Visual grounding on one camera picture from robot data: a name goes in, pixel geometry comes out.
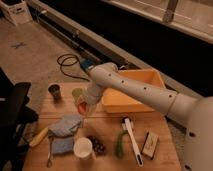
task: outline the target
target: white brush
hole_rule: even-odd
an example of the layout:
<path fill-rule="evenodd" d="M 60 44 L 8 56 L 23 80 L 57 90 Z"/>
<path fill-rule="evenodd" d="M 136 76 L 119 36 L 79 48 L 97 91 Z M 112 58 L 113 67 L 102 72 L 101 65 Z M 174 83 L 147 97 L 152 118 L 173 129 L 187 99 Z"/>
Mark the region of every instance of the white brush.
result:
<path fill-rule="evenodd" d="M 133 151 L 135 153 L 136 161 L 137 161 L 138 165 L 140 167 L 142 167 L 143 166 L 143 159 L 142 159 L 140 150 L 138 148 L 138 145 L 135 141 L 135 137 L 134 137 L 133 132 L 132 132 L 133 123 L 130 121 L 130 118 L 126 117 L 126 118 L 123 119 L 122 127 L 123 127 L 124 130 L 128 131 L 128 134 L 129 134 L 130 139 L 132 141 L 132 148 L 133 148 Z"/>

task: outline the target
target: white cup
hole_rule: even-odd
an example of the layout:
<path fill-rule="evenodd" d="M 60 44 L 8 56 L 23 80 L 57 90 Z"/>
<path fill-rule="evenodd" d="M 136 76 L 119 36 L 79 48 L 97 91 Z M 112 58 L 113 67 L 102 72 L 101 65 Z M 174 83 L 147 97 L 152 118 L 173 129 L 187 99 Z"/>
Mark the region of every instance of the white cup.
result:
<path fill-rule="evenodd" d="M 87 160 L 92 157 L 92 142 L 85 137 L 77 139 L 73 152 L 79 159 Z"/>

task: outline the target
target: small cup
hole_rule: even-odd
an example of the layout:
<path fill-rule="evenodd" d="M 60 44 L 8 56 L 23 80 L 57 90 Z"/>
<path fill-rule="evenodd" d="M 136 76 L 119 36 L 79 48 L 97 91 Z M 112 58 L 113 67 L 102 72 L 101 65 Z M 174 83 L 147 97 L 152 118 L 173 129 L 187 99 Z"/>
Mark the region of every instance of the small cup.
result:
<path fill-rule="evenodd" d="M 73 152 L 76 157 L 87 160 L 92 157 L 92 142 L 85 137 L 77 139 L 74 144 Z"/>
<path fill-rule="evenodd" d="M 61 99 L 60 86 L 58 84 L 52 84 L 48 91 L 53 96 L 54 101 L 59 101 Z"/>

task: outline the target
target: floor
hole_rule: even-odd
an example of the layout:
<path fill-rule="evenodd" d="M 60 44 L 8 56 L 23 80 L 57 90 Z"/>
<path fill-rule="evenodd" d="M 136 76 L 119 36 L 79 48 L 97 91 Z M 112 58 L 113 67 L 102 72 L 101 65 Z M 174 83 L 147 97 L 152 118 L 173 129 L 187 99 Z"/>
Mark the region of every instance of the floor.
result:
<path fill-rule="evenodd" d="M 29 106 L 38 113 L 49 84 L 80 81 L 64 76 L 56 62 L 58 56 L 75 53 L 74 50 L 36 22 L 15 27 L 0 18 L 0 40 L 0 66 L 14 83 L 19 81 L 32 83 Z M 23 43 L 23 46 L 17 49 L 13 47 L 20 43 Z M 86 77 L 78 65 L 67 68 L 66 72 Z M 184 134 L 173 124 L 168 123 L 168 125 L 181 161 Z"/>

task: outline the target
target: toothbrush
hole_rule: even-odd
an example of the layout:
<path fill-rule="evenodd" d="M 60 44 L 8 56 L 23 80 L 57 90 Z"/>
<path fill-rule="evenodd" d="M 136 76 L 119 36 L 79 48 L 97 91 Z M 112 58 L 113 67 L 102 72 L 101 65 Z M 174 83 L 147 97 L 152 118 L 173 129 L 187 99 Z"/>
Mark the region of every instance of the toothbrush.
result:
<path fill-rule="evenodd" d="M 138 165 L 140 167 L 142 167 L 143 166 L 143 159 L 142 159 L 141 153 L 139 151 L 138 145 L 135 141 L 135 137 L 134 137 L 133 132 L 132 132 L 132 126 L 131 126 L 131 123 L 130 123 L 130 119 L 125 118 L 124 121 L 125 121 L 126 129 L 129 133 L 130 139 L 132 141 L 132 147 L 133 147 L 133 150 L 134 150 L 134 153 L 135 153 L 135 158 L 137 160 Z"/>

